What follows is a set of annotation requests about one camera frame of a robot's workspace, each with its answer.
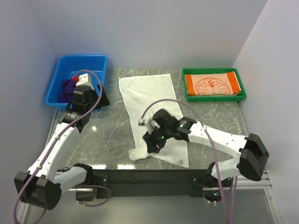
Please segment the white towel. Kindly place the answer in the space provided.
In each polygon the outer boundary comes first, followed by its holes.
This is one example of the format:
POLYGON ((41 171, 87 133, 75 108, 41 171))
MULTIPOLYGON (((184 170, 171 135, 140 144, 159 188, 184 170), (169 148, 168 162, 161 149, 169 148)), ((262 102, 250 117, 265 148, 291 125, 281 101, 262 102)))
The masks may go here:
POLYGON ((138 121, 145 109, 160 99, 174 99, 174 91, 170 74, 125 77, 119 79, 119 89, 124 105, 129 114, 135 148, 128 151, 130 160, 137 161, 148 157, 155 157, 168 163, 189 168, 187 142, 168 139, 159 153, 148 153, 143 135, 145 126, 139 126, 138 121))

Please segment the orange Doraemon towel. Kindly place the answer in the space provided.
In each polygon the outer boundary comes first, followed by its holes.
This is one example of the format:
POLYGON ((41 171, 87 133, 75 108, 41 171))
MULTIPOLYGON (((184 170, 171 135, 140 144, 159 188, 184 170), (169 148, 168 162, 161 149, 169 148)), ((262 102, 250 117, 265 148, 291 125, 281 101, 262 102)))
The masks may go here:
POLYGON ((187 95, 235 96, 241 93, 241 86, 234 71, 222 74, 186 74, 187 95))

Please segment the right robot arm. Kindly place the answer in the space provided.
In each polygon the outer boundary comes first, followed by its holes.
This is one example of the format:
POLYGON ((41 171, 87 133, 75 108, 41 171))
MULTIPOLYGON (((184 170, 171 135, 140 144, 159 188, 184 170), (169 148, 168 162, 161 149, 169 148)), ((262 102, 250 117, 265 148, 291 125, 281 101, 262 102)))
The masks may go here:
POLYGON ((262 179, 270 156, 256 134, 230 134, 191 118, 176 119, 165 109, 158 110, 148 119, 141 118, 138 124, 147 128, 143 139, 149 154, 159 153, 168 139, 175 139, 214 147, 230 155, 232 159, 209 166, 205 179, 210 186, 217 186, 222 180, 241 175, 258 182, 262 179))

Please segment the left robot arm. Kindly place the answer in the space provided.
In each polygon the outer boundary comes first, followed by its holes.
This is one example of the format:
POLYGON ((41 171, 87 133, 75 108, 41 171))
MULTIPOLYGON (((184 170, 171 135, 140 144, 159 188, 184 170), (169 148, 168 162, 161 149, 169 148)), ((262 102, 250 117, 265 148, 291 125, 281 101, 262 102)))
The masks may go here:
POLYGON ((93 110, 109 105, 101 84, 99 93, 88 85, 75 89, 74 98, 57 120, 57 126, 45 149, 26 172, 18 172, 14 178, 18 202, 52 210, 61 195, 81 185, 84 188, 94 184, 93 168, 76 163, 62 174, 56 175, 64 156, 89 122, 93 110))

